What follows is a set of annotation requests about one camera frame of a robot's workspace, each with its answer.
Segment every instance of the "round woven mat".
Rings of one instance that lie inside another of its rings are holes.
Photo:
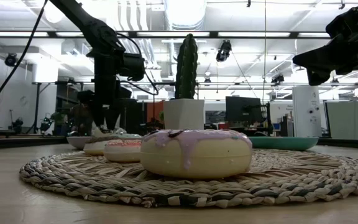
[[[155,175],[139,163],[119,164],[83,152],[33,160],[20,177],[42,190],[145,207],[221,208],[331,201],[358,195],[358,159],[283,150],[254,151],[249,173],[218,180]]]

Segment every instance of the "teal plate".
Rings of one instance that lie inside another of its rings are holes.
[[[283,149],[305,151],[315,146],[318,138],[249,137],[254,149]]]

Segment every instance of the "white planter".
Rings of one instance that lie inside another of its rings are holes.
[[[165,129],[204,130],[204,100],[164,101]]]

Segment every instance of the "purple icing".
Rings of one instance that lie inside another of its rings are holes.
[[[189,169],[191,162],[190,156],[196,146],[197,142],[205,139],[235,139],[239,141],[244,141],[248,144],[249,149],[252,149],[252,143],[249,138],[242,133],[231,130],[184,130],[179,135],[174,138],[170,138],[169,134],[179,132],[180,130],[161,130],[156,133],[149,134],[145,136],[143,141],[147,142],[152,138],[156,138],[155,144],[157,147],[164,147],[171,140],[179,141],[180,147],[182,149],[182,154],[184,158],[184,168]]]

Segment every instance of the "cactus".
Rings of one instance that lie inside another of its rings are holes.
[[[180,46],[175,98],[193,99],[196,88],[198,48],[193,34],[188,34]]]

